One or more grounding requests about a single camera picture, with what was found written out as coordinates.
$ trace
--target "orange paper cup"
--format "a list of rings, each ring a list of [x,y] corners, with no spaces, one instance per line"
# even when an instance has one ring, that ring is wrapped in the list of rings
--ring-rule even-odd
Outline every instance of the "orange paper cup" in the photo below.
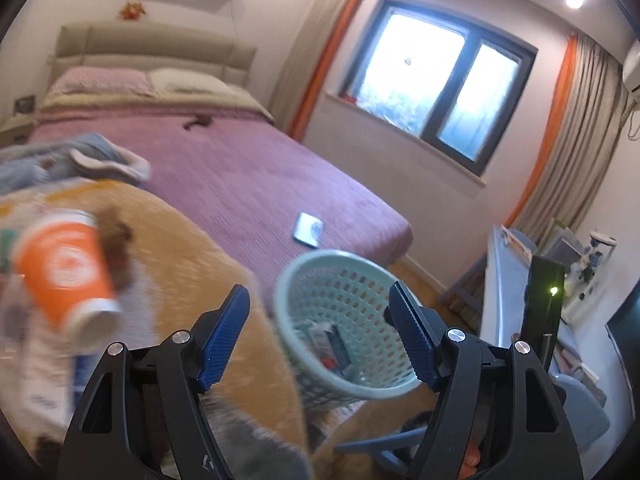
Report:
[[[12,254],[31,297],[82,352],[110,342],[120,315],[97,233],[91,215],[61,210],[32,224]]]

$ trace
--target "silver bolt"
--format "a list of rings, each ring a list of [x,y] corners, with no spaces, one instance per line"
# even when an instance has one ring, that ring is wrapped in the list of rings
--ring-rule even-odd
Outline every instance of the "silver bolt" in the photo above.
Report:
[[[109,355],[118,355],[123,350],[124,346],[122,346],[122,343],[112,343],[109,345],[109,348],[107,348]]]
[[[447,332],[447,337],[452,341],[460,342],[466,339],[466,335],[459,328],[452,328]]]
[[[186,332],[185,330],[181,330],[180,332],[176,332],[171,339],[177,345],[181,345],[182,343],[186,343],[189,339],[191,339],[191,334],[189,334],[189,332]]]
[[[515,345],[513,346],[521,354],[528,354],[529,352],[531,352],[531,347],[526,341],[516,341]]]

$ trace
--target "blue gripper pad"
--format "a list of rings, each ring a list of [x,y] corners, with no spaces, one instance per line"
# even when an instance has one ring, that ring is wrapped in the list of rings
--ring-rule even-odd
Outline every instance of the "blue gripper pad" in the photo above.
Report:
[[[391,287],[389,312],[402,339],[404,350],[414,367],[415,375],[426,383],[431,391],[439,392],[442,387],[442,377],[436,362],[435,345],[415,313],[415,309],[418,308],[423,307],[413,301],[413,298],[406,298],[398,284]]]
[[[226,306],[211,337],[202,348],[202,370],[198,386],[204,391],[219,383],[238,342],[242,327],[249,317],[249,292],[241,288]]]

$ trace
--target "laundry basket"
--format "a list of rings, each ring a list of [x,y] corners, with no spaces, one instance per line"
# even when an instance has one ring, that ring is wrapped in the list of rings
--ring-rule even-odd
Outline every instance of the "laundry basket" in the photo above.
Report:
[[[389,399],[419,385],[398,332],[383,317],[395,282],[385,269],[341,251],[305,254],[281,275],[274,298],[275,322],[306,408],[325,410],[356,400]],[[358,383],[322,366],[296,333],[296,326],[305,320],[338,325]]]

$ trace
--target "upholstered headboard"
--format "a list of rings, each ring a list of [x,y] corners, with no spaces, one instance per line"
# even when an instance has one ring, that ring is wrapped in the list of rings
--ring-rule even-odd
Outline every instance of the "upholstered headboard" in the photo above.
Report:
[[[171,67],[205,72],[246,86],[256,49],[190,28],[149,22],[82,22],[63,25],[49,85],[73,66]]]

